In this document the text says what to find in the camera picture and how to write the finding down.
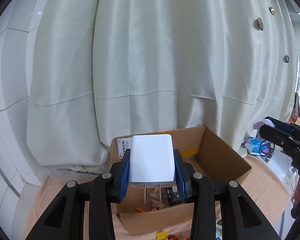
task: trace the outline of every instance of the metal pin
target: metal pin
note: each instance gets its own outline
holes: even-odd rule
[[[161,182],[159,182],[159,203],[161,204]]]
[[[147,190],[146,190],[146,183],[145,183],[145,187],[143,188],[143,203],[146,204],[147,202]]]

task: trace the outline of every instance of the open cardboard box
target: open cardboard box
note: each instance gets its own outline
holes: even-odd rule
[[[251,166],[236,151],[205,126],[147,134],[170,134],[173,148],[180,151],[183,160],[191,163],[196,172],[202,173],[211,180],[218,182],[236,180],[242,183],[251,171]],[[121,160],[118,155],[117,140],[132,136],[113,139],[111,164]],[[152,190],[147,189],[147,203],[144,204],[143,188],[128,186],[127,195],[123,201],[113,205],[114,212],[131,235],[160,231],[187,221],[193,216],[193,203],[169,207],[167,200],[162,200],[166,208],[151,212],[149,193]],[[145,212],[136,213],[135,208],[140,208]]]

